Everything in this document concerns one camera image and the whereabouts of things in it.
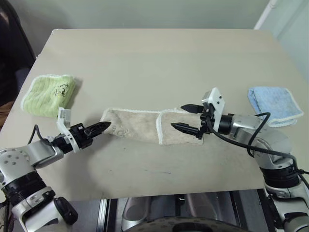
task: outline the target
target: table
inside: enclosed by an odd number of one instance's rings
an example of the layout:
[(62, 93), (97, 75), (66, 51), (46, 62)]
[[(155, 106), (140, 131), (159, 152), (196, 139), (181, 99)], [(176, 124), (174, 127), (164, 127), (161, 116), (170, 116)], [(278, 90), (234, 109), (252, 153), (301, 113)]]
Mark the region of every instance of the table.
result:
[[(71, 124), (100, 120), (108, 107), (163, 110), (200, 104), (218, 87), (225, 112), (254, 114), (253, 86), (287, 87), (305, 116), (280, 128), (300, 168), (308, 161), (308, 84), (269, 32), (239, 29), (56, 29), (33, 65), (0, 134), (0, 148), (27, 143), (34, 124), (58, 134), (56, 120), (21, 111), (40, 74), (72, 74)], [(205, 135), (204, 145), (142, 143), (111, 135), (39, 174), (68, 200), (256, 189), (262, 173), (246, 150)]]

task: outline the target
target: light blue towel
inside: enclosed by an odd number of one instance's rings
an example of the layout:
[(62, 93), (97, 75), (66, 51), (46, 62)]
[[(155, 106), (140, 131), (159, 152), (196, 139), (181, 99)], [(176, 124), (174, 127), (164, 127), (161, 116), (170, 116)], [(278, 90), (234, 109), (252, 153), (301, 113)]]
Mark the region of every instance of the light blue towel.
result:
[(257, 114), (271, 113), (270, 127), (293, 125), (304, 114), (286, 88), (253, 87), (249, 89), (248, 98)]

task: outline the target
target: white wall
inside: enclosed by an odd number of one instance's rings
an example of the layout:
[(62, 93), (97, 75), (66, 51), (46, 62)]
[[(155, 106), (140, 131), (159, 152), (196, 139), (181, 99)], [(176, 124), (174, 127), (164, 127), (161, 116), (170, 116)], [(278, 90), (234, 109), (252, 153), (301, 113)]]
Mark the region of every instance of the white wall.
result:
[(279, 0), (261, 26), (261, 29), (273, 32), (307, 80), (309, 80), (308, 2), (308, 0)]
[(268, 0), (9, 0), (36, 54), (56, 28), (252, 29)]

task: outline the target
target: green towel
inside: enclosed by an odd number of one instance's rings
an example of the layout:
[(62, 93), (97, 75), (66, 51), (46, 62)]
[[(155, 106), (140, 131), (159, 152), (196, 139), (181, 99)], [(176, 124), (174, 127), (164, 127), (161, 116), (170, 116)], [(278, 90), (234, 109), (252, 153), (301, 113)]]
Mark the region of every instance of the green towel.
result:
[(57, 117), (59, 107), (66, 107), (74, 89), (70, 75), (38, 76), (22, 99), (21, 109), (37, 116)]

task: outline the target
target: robotic arm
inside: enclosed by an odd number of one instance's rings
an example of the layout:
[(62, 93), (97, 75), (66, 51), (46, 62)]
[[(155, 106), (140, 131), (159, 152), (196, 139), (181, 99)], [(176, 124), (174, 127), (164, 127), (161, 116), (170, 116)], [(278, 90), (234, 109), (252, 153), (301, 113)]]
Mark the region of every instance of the robotic arm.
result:
[(172, 126), (198, 139), (205, 133), (214, 133), (229, 143), (246, 148), (263, 173), (276, 228), (286, 232), (309, 231), (308, 183), (300, 174), (295, 157), (290, 154), (288, 138), (265, 125), (270, 114), (263, 114), (267, 115), (264, 120), (259, 118), (260, 115), (223, 115), (225, 102), (217, 88), (207, 92), (202, 103), (203, 106), (188, 104), (181, 107), (190, 113), (201, 114), (200, 129), (184, 123), (172, 123)]
[[(37, 168), (45, 167), (72, 150), (78, 152), (90, 146), (93, 138), (106, 130), (110, 122), (99, 122), (90, 127), (82, 123), (70, 127), (70, 110), (59, 109), (58, 129), (54, 137), (42, 138), (35, 126), (27, 146), (0, 150), (0, 184), (12, 213), (26, 232), (34, 232), (51, 224), (72, 225), (77, 212), (63, 197), (46, 186)], [(35, 130), (39, 141), (31, 143)]]

